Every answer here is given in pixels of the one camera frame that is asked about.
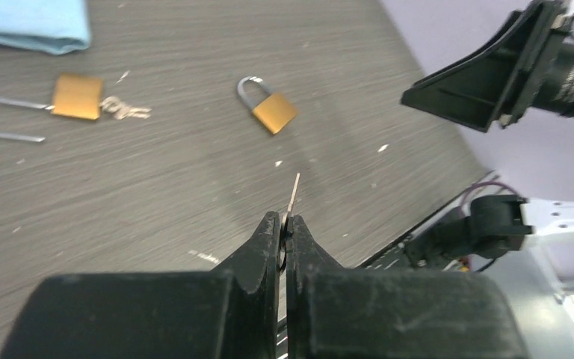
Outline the small keys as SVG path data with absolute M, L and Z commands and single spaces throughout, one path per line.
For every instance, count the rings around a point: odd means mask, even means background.
M 297 196 L 297 189 L 300 182 L 300 172 L 296 173 L 294 185 L 291 190 L 291 196 L 288 202 L 286 213 L 283 216 L 280 230 L 280 253 L 283 254 L 282 262 L 280 263 L 279 273 L 282 274 L 286 269 L 286 239 L 288 235 L 288 222 L 292 218 L 292 210 Z

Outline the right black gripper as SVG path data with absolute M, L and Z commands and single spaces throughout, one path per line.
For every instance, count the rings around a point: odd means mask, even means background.
M 514 11 L 481 48 L 415 82 L 400 104 L 486 132 L 532 107 L 572 20 L 565 1 L 532 1 Z

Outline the small silver key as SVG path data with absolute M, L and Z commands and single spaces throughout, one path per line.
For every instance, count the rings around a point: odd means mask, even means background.
M 119 97 L 108 96 L 100 103 L 101 109 L 111 114 L 116 120 L 123 120 L 128 117 L 148 119 L 151 108 L 134 107 L 122 101 Z

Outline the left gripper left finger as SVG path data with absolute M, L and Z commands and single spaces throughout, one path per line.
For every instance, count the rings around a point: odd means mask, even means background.
M 280 216 L 209 271 L 59 274 L 32 292 L 1 358 L 274 358 Z

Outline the brass padlock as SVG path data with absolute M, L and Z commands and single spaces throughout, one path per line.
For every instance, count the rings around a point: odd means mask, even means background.
M 260 102 L 252 102 L 244 89 L 246 83 L 258 85 L 267 96 Z M 276 135 L 296 118 L 298 110 L 282 94 L 275 92 L 258 76 L 246 76 L 238 81 L 236 92 L 239 99 L 250 109 L 250 113 L 272 134 Z
M 98 120 L 102 113 L 104 81 L 97 77 L 63 73 L 58 76 L 49 104 L 8 99 L 0 96 L 0 105 L 49 111 L 53 115 L 79 120 Z

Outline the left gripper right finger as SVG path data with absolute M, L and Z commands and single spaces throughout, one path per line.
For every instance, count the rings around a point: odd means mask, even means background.
M 296 215 L 288 226 L 290 358 L 528 358 L 506 297 L 482 274 L 347 269 Z

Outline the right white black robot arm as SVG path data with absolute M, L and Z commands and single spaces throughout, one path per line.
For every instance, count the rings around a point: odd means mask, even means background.
M 526 1 L 391 1 L 391 19 L 426 74 L 469 55 Z M 574 119 L 531 109 L 487 133 L 460 127 L 477 160 L 521 194 L 574 201 Z

